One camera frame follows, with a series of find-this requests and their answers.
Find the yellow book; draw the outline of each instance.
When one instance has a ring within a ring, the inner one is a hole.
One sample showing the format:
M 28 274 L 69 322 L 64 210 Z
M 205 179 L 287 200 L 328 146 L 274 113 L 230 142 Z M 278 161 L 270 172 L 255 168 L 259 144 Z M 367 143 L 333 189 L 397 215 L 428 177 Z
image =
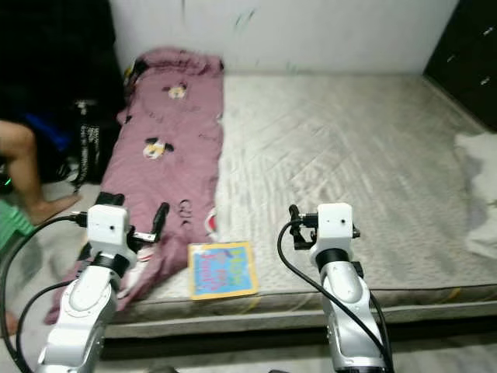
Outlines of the yellow book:
M 194 243 L 188 246 L 193 300 L 236 297 L 257 292 L 250 242 Z

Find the person's leg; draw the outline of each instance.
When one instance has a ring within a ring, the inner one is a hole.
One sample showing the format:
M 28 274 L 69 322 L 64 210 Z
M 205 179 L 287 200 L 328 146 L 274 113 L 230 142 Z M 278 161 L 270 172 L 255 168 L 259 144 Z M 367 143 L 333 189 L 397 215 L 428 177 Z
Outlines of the person's leg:
M 36 162 L 36 140 L 29 128 L 0 120 L 0 154 L 7 160 L 12 185 L 23 199 L 33 224 L 42 223 L 80 199 L 77 195 L 50 202 L 43 198 Z

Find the white cloth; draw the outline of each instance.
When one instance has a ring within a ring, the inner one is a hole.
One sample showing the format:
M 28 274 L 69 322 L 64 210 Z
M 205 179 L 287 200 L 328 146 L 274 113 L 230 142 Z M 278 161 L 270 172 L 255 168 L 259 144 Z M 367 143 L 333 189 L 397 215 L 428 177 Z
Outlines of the white cloth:
M 497 259 L 497 134 L 456 136 L 470 193 L 469 251 Z

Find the cartoon character print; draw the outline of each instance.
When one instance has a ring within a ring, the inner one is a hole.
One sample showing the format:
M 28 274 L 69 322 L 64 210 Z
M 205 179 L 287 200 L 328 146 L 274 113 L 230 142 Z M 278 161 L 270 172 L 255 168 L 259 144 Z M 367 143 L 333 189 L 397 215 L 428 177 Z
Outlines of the cartoon character print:
M 216 208 L 213 208 L 209 211 L 209 214 L 207 214 L 207 217 L 203 222 L 203 226 L 207 231 L 207 236 L 210 237 L 213 241 L 217 241 Z
M 145 140 L 145 148 L 143 149 L 143 155 L 147 159 L 157 159 L 164 152 L 173 152 L 174 147 L 171 144 L 161 142 L 158 138 L 148 138 Z
M 173 87 L 163 87 L 162 91 L 167 92 L 170 99 L 182 99 L 186 96 L 186 83 L 180 82 L 178 85 Z

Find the white wall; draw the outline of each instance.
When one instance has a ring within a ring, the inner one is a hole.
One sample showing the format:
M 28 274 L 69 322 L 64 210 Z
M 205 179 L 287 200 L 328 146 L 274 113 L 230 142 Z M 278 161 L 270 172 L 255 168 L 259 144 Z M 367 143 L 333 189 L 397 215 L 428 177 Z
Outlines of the white wall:
M 420 73 L 457 0 L 111 0 L 124 67 L 176 45 L 229 71 Z

